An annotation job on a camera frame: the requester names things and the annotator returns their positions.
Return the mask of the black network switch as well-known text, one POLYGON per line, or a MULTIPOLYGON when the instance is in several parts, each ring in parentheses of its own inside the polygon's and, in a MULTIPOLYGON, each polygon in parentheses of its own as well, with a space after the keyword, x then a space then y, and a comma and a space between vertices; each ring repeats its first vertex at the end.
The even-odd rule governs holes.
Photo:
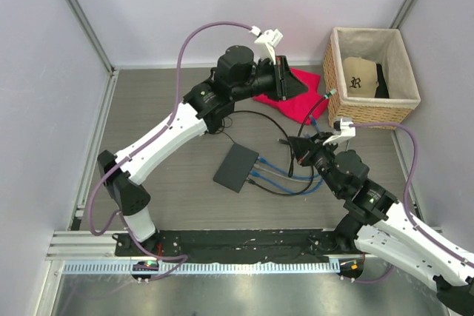
POLYGON ((213 176, 213 181, 223 187, 240 193, 252 171, 259 154, 240 144, 233 144, 213 176))

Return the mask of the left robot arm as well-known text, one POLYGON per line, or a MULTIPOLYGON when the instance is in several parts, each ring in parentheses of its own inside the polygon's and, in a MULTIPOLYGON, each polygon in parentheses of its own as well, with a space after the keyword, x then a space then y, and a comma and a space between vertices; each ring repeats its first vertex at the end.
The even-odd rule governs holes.
POLYGON ((254 59, 244 46, 229 47, 210 76, 178 100, 172 113, 135 143, 98 156, 102 184, 116 202, 133 236, 132 247, 143 256, 156 251, 157 228, 150 217, 148 175, 191 139, 216 132, 237 101, 265 95, 286 101, 308 91, 291 71, 285 56, 254 59))

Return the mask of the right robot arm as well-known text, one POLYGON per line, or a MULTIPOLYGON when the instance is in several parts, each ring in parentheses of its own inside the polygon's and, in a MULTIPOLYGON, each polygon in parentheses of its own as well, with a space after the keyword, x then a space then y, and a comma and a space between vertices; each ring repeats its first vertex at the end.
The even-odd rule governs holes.
POLYGON ((336 152, 330 133, 288 139, 297 162, 312 167, 347 214, 334 235, 338 250, 375 255, 417 278, 459 315, 473 314, 473 254, 419 220, 394 194, 369 179, 352 149, 336 152))

